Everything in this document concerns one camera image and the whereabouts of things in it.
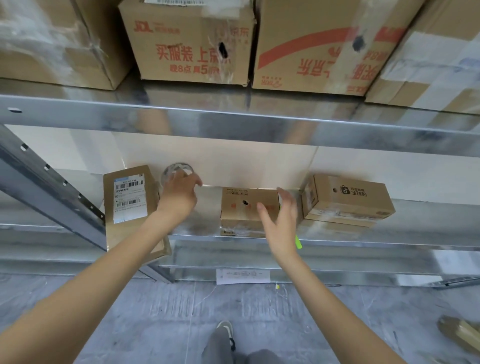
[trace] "forearm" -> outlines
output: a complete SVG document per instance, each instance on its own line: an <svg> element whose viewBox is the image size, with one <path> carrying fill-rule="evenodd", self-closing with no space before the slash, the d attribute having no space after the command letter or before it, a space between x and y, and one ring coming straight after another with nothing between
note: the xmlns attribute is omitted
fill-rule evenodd
<svg viewBox="0 0 480 364"><path fill-rule="evenodd" d="M39 301L0 336L0 363L71 363L175 221L154 212L137 232Z"/></svg>
<svg viewBox="0 0 480 364"><path fill-rule="evenodd" d="M298 255L280 259L280 265L342 364L405 364L318 280Z"/></svg>

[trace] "gray pants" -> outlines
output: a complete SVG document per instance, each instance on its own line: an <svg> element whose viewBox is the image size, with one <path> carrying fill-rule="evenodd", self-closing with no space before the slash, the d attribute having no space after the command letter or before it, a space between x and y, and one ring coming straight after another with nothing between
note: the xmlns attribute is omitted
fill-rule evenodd
<svg viewBox="0 0 480 364"><path fill-rule="evenodd" d="M217 328L208 339L202 353L202 364L283 364L270 350L260 350L245 356L232 352L225 328Z"/></svg>

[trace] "jdl logo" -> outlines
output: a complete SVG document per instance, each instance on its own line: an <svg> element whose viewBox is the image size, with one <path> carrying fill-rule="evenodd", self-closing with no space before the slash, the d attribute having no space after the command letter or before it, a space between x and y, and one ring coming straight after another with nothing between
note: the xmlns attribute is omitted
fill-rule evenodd
<svg viewBox="0 0 480 364"><path fill-rule="evenodd" d="M345 185L342 185L341 190L343 194L350 194L350 190Z"/></svg>
<svg viewBox="0 0 480 364"><path fill-rule="evenodd" d="M134 32L143 32L143 33L153 33L153 30L148 26L148 22L143 22L140 20L135 20Z"/></svg>

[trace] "right arm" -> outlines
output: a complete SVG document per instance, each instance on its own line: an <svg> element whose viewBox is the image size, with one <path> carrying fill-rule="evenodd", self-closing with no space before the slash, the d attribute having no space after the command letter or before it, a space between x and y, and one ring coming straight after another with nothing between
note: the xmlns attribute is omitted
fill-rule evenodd
<svg viewBox="0 0 480 364"><path fill-rule="evenodd" d="M318 328L341 364L406 364L382 339L351 312L310 270L297 253L297 203L278 189L282 209L274 223L257 205L272 254L297 289Z"/></svg>

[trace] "green object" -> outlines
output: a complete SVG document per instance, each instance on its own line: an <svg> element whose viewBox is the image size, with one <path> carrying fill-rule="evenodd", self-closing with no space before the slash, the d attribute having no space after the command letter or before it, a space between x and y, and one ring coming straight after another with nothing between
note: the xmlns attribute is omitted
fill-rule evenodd
<svg viewBox="0 0 480 364"><path fill-rule="evenodd" d="M295 245L297 246L297 249L303 248L303 246L300 243L300 239L297 235L295 235Z"/></svg>

